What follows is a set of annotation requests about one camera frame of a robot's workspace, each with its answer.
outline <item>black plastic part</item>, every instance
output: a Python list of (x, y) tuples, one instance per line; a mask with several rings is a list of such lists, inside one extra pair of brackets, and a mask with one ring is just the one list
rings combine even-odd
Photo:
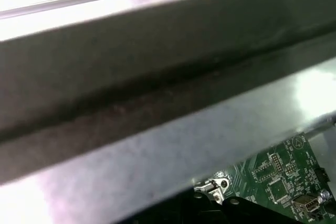
[(300, 224), (268, 208), (239, 197), (218, 204), (192, 190), (167, 200), (121, 224)]
[(332, 200), (325, 204), (324, 209), (327, 213), (336, 215), (336, 201)]
[(317, 179), (321, 182), (321, 183), (328, 183), (330, 182), (330, 178), (326, 172), (326, 169), (322, 168), (322, 167), (318, 167), (315, 170), (315, 174), (317, 176)]

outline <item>usb port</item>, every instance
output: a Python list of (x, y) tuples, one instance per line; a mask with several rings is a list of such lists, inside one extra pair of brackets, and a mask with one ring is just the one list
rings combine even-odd
[(309, 194), (300, 195), (292, 200), (292, 203), (295, 207), (305, 211), (305, 212), (314, 212), (320, 207), (320, 203), (317, 197)]

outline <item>electronic component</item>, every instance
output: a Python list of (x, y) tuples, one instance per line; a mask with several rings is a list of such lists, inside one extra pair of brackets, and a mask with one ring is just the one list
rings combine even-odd
[(314, 212), (320, 207), (318, 198), (309, 194), (300, 195), (299, 197), (296, 197), (295, 199), (292, 200), (292, 203), (294, 206), (296, 206), (299, 209), (302, 209), (304, 212)]
[(228, 181), (224, 199), (242, 197), (303, 223), (336, 223), (329, 178), (303, 133), (220, 170), (212, 178)]
[(271, 156), (271, 160), (277, 170), (278, 173), (282, 173), (284, 171), (284, 168), (282, 167), (280, 158), (279, 158), (279, 154), (272, 154)]
[(274, 202), (281, 201), (287, 196), (286, 187), (280, 178), (269, 184), (268, 188)]

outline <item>microchip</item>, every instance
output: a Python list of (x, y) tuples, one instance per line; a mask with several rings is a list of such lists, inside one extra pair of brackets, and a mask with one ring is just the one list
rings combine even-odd
[(263, 167), (254, 171), (259, 182), (264, 181), (267, 178), (273, 176), (276, 172), (274, 166), (271, 163), (264, 165)]
[(287, 190), (282, 179), (268, 184), (268, 188), (274, 202), (278, 202), (287, 196)]

